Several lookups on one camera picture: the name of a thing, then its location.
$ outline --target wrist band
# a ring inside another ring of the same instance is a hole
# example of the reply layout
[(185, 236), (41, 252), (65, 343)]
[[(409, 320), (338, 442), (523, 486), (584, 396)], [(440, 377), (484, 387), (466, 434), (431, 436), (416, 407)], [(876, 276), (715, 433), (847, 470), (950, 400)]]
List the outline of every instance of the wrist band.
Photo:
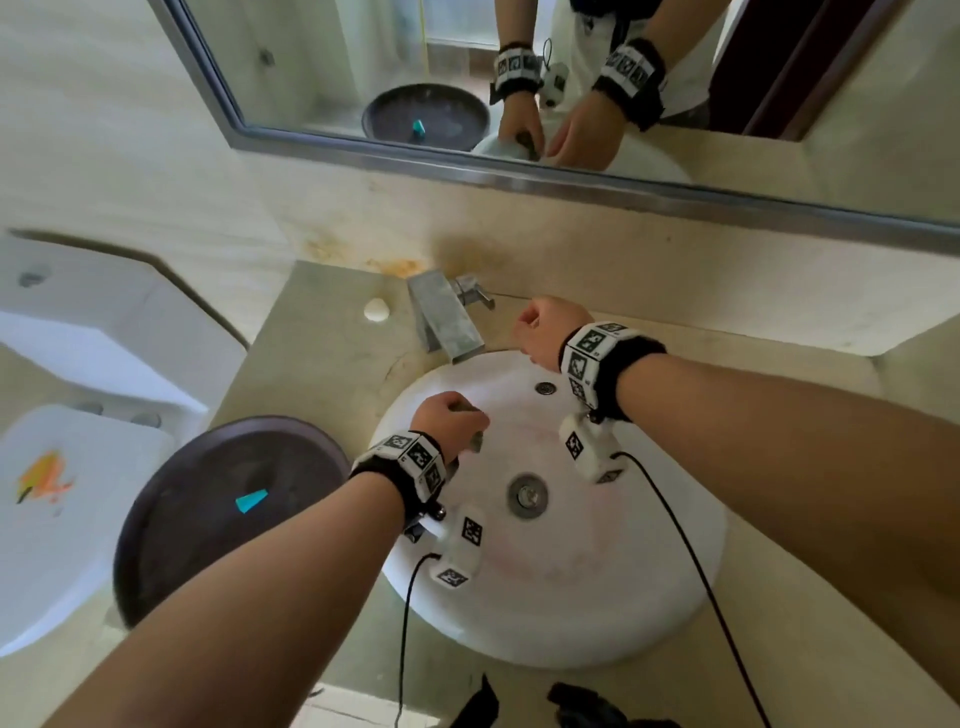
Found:
[(526, 43), (511, 43), (500, 49), (493, 62), (491, 105), (518, 91), (537, 93), (542, 85), (540, 59)]
[(570, 380), (573, 396), (587, 407), (602, 417), (629, 422), (616, 401), (616, 381), (651, 353), (666, 353), (666, 347), (613, 321), (587, 324), (564, 342), (560, 372)]
[(635, 38), (610, 54), (593, 89), (608, 96), (646, 132), (663, 116), (660, 84), (665, 78), (666, 65), (654, 44)]
[(350, 477), (380, 473), (400, 491), (409, 526), (436, 502), (447, 481), (440, 445), (425, 432), (405, 430), (373, 446), (353, 463)]

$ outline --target mirror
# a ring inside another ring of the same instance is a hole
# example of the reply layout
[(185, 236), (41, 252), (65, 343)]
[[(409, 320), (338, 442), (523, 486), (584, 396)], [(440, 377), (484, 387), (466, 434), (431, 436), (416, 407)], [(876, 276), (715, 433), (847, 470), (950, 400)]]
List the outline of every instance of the mirror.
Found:
[(955, 0), (186, 5), (248, 125), (960, 220)]

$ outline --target blue object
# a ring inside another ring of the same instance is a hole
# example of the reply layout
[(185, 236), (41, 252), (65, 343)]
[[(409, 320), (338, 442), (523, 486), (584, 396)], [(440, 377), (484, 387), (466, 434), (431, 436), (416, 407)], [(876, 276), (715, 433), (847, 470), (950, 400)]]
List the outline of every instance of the blue object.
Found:
[(241, 496), (236, 500), (237, 509), (240, 513), (247, 513), (251, 508), (253, 508), (257, 503), (267, 497), (266, 491), (254, 491), (245, 496)]

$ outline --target sink drain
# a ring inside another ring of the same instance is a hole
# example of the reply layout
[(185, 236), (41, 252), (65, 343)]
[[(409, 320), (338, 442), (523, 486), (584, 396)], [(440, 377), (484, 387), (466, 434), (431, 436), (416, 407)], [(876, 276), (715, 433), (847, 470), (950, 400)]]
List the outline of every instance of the sink drain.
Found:
[(549, 500), (546, 483), (533, 473), (518, 475), (507, 488), (507, 508), (525, 521), (542, 516)]

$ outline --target mirror frame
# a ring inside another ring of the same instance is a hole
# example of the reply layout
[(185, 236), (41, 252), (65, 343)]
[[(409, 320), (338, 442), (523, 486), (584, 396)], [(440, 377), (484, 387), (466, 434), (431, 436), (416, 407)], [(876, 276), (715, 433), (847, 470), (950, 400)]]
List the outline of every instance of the mirror frame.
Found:
[(244, 121), (242, 111), (230, 93), (186, 1), (149, 2), (229, 146), (237, 151), (344, 164), (377, 172), (653, 212), (741, 228), (839, 238), (939, 255), (960, 255), (960, 224), (249, 124)]

